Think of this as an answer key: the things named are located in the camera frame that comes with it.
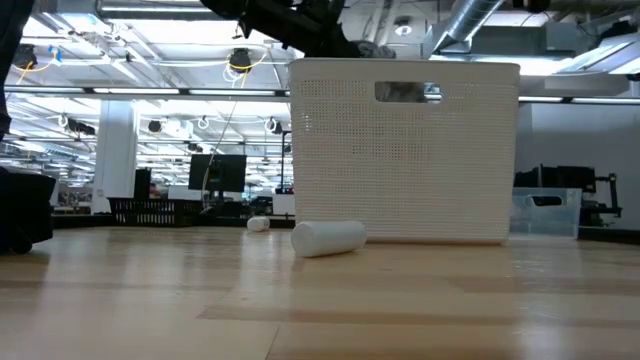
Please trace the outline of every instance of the basket handle hole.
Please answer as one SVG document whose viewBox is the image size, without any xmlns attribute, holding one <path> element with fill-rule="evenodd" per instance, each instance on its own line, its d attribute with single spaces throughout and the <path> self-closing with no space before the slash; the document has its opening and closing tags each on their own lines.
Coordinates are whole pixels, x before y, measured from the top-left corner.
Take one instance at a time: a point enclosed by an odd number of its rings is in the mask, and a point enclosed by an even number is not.
<svg viewBox="0 0 640 360">
<path fill-rule="evenodd" d="M 531 196 L 531 202 L 535 206 L 560 206 L 562 199 L 559 196 Z"/>
<path fill-rule="evenodd" d="M 434 82 L 377 81 L 376 100 L 392 103 L 439 104 L 444 95 Z"/>
</svg>

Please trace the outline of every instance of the perforated basket wall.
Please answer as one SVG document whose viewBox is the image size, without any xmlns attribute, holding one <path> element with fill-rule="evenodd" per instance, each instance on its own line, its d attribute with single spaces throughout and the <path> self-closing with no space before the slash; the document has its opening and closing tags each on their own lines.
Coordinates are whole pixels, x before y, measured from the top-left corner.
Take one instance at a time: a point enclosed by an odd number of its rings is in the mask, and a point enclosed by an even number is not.
<svg viewBox="0 0 640 360">
<path fill-rule="evenodd" d="M 359 220 L 373 240 L 507 239 L 517 65 L 304 59 L 290 71 L 296 221 Z M 442 101 L 379 102 L 378 81 L 437 83 Z"/>
</svg>

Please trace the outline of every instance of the black bag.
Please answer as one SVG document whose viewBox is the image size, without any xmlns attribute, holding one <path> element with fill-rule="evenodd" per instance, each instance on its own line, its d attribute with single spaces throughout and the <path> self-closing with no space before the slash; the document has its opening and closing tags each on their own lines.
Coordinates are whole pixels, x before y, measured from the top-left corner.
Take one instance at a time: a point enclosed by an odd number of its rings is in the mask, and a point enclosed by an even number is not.
<svg viewBox="0 0 640 360">
<path fill-rule="evenodd" d="M 0 249 L 27 253 L 53 237 L 49 200 L 56 180 L 0 168 Z"/>
</svg>

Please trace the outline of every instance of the white roll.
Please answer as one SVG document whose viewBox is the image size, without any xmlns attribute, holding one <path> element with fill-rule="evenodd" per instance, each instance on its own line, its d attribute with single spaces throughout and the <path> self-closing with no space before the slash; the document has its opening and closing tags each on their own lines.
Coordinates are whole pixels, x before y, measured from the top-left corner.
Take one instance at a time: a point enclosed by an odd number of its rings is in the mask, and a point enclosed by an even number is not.
<svg viewBox="0 0 640 360">
<path fill-rule="evenodd" d="M 254 216 L 247 221 L 247 229 L 253 232 L 269 230 L 269 226 L 271 226 L 271 221 L 264 216 Z"/>
<path fill-rule="evenodd" d="M 358 221 L 305 221 L 291 232 L 291 246 L 300 257 L 354 251 L 366 241 L 367 230 Z"/>
</svg>

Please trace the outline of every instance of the clear plastic bin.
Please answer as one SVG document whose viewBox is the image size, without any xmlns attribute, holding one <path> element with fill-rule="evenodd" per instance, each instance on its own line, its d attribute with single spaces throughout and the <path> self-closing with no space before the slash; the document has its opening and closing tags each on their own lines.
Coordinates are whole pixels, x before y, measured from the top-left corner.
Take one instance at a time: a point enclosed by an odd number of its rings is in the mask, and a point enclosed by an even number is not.
<svg viewBox="0 0 640 360">
<path fill-rule="evenodd" d="M 511 235 L 578 238 L 581 189 L 514 188 Z"/>
</svg>

